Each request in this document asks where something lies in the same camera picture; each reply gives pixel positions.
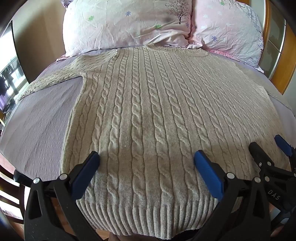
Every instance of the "pink pillowcase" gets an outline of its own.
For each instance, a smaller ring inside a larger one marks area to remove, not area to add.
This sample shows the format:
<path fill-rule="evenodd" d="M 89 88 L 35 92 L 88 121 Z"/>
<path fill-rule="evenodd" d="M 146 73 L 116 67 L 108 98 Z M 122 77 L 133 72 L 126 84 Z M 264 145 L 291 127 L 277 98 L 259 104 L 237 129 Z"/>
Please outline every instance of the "pink pillowcase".
<path fill-rule="evenodd" d="M 253 9 L 235 0 L 193 0 L 188 48 L 259 65 L 263 51 L 262 27 Z"/>

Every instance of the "wooden bed frame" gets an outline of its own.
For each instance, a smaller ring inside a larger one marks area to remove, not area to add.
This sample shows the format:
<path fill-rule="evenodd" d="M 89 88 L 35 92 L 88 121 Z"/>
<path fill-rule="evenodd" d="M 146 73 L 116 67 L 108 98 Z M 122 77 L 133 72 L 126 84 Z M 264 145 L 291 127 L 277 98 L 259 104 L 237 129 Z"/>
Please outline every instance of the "wooden bed frame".
<path fill-rule="evenodd" d="M 239 2 L 250 4 L 249 0 L 238 0 Z M 265 0 L 265 24 L 263 29 L 264 48 L 269 39 L 272 9 L 269 0 Z M 275 72 L 271 78 L 271 82 L 279 90 L 281 94 L 287 89 L 291 78 L 296 68 L 296 36 L 291 27 L 286 24 L 286 32 L 284 45 L 282 48 L 281 56 L 276 66 Z"/>

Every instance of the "tree print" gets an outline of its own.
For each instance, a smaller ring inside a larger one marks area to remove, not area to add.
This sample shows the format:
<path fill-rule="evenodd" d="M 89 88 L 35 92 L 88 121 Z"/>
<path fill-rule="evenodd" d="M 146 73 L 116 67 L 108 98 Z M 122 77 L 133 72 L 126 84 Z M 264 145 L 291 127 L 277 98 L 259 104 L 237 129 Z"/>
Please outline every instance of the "tree print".
<path fill-rule="evenodd" d="M 229 0 L 229 7 L 231 8 L 232 6 L 235 6 L 237 8 L 241 8 L 242 6 L 236 1 L 236 0 Z"/>
<path fill-rule="evenodd" d="M 187 0 L 169 0 L 169 2 L 165 5 L 169 9 L 168 14 L 177 16 L 181 24 L 181 19 L 189 15 L 189 3 Z"/>

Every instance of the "bedsheet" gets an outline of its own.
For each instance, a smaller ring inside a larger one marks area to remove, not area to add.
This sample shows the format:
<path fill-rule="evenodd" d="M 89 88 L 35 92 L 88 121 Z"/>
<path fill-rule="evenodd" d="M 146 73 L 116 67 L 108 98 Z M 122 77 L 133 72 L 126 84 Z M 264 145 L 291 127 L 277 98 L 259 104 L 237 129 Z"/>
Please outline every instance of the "bedsheet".
<path fill-rule="evenodd" d="M 96 55 L 105 51 L 87 54 Z M 53 63 L 40 76 L 61 69 L 74 59 Z M 261 72 L 243 63 L 238 64 L 273 86 Z M 0 138 L 0 152 L 18 171 L 44 181 L 57 178 L 68 118 L 81 86 L 82 77 L 74 78 L 37 91 L 18 102 Z M 270 99 L 283 124 L 286 140 L 296 147 L 296 119 L 292 111 L 273 97 Z"/>

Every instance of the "cable knit pattern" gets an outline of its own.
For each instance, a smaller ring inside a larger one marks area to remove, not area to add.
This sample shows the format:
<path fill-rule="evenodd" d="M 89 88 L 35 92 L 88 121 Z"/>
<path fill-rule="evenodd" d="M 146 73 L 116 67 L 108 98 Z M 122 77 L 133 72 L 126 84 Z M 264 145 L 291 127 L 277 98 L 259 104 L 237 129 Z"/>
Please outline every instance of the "cable knit pattern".
<path fill-rule="evenodd" d="M 228 60 L 169 47 L 112 50 L 78 57 L 34 81 L 23 97 L 77 76 L 83 85 L 69 117 L 61 172 L 92 150 L 100 154 L 100 167 L 77 201 L 94 228 L 160 239 L 200 228 L 217 200 L 194 166 L 199 149 L 239 178 L 258 174 L 248 151 L 253 141 L 276 166 L 287 166 L 274 141 L 284 135 L 268 87 Z"/>

